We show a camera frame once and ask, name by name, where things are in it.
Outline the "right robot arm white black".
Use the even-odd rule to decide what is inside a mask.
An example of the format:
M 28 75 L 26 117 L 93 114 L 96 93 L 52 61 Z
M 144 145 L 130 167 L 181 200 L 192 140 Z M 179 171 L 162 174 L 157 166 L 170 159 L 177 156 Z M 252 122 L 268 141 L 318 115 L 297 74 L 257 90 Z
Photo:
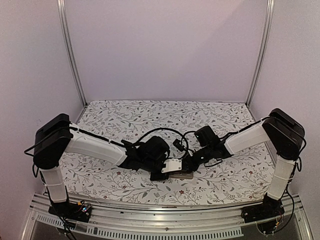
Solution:
M 195 132 L 201 148 L 186 154 L 182 162 L 189 172 L 195 172 L 201 164 L 210 160 L 224 160 L 248 148 L 270 142 L 277 155 L 271 183 L 258 213 L 269 218 L 278 210 L 289 182 L 294 176 L 295 164 L 306 146 L 304 127 L 279 108 L 243 129 L 218 137 L 211 127 L 205 126 Z

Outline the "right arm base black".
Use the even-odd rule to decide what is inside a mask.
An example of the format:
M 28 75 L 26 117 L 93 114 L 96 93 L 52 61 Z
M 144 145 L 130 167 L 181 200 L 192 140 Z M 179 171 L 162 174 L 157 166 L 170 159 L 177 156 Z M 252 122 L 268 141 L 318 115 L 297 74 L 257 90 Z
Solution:
M 241 217 L 245 223 L 265 220 L 280 216 L 285 213 L 282 201 L 275 200 L 267 194 L 264 196 L 262 203 L 243 207 Z

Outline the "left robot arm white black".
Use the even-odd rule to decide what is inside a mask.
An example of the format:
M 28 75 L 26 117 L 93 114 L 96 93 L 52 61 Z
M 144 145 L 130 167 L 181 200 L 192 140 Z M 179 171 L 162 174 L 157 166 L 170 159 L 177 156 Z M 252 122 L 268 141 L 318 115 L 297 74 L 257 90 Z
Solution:
M 74 213 L 64 184 L 60 159 L 63 154 L 80 154 L 106 161 L 121 169 L 160 173 L 170 153 L 169 145 L 158 136 L 146 142 L 115 142 L 79 128 L 61 113 L 35 134 L 34 145 L 24 150 L 41 172 L 55 209 L 63 216 Z

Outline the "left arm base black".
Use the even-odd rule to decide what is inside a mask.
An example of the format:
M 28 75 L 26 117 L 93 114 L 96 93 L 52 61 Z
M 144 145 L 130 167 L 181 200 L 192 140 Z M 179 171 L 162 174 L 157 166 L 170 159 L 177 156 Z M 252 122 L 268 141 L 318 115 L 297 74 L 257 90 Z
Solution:
M 67 199 L 65 202 L 50 202 L 48 212 L 52 215 L 74 220 L 78 222 L 88 223 L 92 214 L 92 205 L 84 200 L 72 203 Z

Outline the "white remote control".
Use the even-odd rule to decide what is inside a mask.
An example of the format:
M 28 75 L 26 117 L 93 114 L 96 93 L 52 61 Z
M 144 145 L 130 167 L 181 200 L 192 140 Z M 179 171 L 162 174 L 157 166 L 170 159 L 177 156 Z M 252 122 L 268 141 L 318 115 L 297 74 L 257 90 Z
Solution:
M 182 180 L 191 180 L 194 178 L 194 174 L 187 173 L 187 172 L 181 172 L 181 171 L 175 171 L 169 173 L 169 178 L 172 179 L 182 179 Z

